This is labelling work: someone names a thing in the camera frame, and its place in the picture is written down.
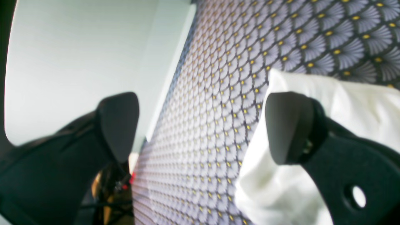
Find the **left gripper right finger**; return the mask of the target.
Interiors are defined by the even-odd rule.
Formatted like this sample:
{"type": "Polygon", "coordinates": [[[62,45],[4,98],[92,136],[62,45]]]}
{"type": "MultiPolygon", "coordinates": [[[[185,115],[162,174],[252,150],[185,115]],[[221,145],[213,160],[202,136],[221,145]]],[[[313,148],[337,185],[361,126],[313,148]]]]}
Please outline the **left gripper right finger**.
{"type": "Polygon", "coordinates": [[[335,225],[399,224],[399,153],[356,136],[303,94],[269,94],[265,119],[274,162],[305,169],[335,225]]]}

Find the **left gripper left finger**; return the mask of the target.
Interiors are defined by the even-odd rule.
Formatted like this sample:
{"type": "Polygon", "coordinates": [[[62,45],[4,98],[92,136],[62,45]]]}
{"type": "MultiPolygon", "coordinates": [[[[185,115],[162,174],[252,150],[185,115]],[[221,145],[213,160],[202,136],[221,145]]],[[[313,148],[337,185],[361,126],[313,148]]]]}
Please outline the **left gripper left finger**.
{"type": "Polygon", "coordinates": [[[138,117],[137,96],[117,94],[55,134],[2,153],[1,216],[12,225],[72,225],[96,175],[128,160],[138,117]]]}

